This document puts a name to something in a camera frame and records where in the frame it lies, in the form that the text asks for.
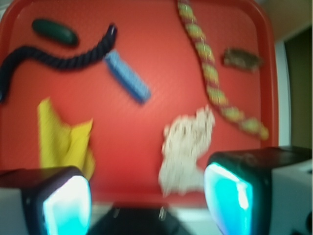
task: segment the twisted rope toy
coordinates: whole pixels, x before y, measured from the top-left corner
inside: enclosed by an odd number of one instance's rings
[[[212,49],[207,44],[206,36],[198,25],[189,0],[178,0],[178,9],[188,36],[194,43],[198,57],[201,60],[206,92],[210,102],[227,121],[237,124],[239,129],[248,134],[266,140],[268,138],[268,129],[257,118],[246,117],[243,111],[230,105],[224,92],[220,89],[219,75],[215,68]]]
[[[3,61],[0,68],[0,103],[4,102],[17,66],[26,59],[35,59],[57,70],[82,69],[94,62],[102,60],[114,46],[117,34],[115,25],[110,24],[101,41],[84,54],[70,58],[58,58],[35,47],[23,46],[15,49]]]

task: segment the white fluffy material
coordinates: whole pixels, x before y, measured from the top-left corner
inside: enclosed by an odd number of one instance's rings
[[[203,171],[197,160],[209,149],[214,125],[213,113],[206,106],[195,117],[179,116],[164,128],[164,159],[158,177],[164,197],[172,192],[203,191]]]

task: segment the blue block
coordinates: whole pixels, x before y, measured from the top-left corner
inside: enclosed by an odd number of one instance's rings
[[[111,73],[122,84],[122,86],[139,103],[145,103],[150,97],[151,92],[148,86],[141,80],[128,64],[120,59],[116,50],[109,52],[104,61],[107,62]]]

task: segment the brown toy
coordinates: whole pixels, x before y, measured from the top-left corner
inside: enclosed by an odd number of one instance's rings
[[[256,71],[263,64],[263,60],[243,49],[228,48],[224,53],[224,64],[242,70]]]

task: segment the glowing cyan panel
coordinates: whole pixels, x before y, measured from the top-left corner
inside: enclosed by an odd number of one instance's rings
[[[85,235],[91,217],[91,194],[83,176],[73,176],[43,204],[48,235]]]
[[[218,163],[204,172],[204,192],[210,213],[225,235],[251,234],[253,188]]]

